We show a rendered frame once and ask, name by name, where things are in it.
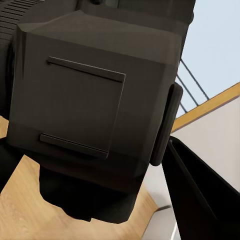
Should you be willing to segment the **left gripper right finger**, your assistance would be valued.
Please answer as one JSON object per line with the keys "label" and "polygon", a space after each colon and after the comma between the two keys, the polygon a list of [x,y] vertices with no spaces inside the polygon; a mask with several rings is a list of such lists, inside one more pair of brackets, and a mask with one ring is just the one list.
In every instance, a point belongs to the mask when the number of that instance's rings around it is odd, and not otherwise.
{"label": "left gripper right finger", "polygon": [[240,193],[169,136],[162,159],[181,240],[240,240]]}

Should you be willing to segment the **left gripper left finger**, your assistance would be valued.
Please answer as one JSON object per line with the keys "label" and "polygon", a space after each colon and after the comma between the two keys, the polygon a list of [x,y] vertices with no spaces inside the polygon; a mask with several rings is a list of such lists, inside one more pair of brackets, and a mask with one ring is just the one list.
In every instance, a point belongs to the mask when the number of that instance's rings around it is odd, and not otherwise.
{"label": "left gripper left finger", "polygon": [[0,193],[3,191],[24,153],[12,147],[6,137],[0,138]]}

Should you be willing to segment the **digital camera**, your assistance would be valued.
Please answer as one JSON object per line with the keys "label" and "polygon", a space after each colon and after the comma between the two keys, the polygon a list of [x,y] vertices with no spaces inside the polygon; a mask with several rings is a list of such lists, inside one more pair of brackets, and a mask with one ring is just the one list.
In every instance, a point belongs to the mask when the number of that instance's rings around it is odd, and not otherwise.
{"label": "digital camera", "polygon": [[70,217],[128,221],[184,93],[196,0],[0,0],[6,141]]}

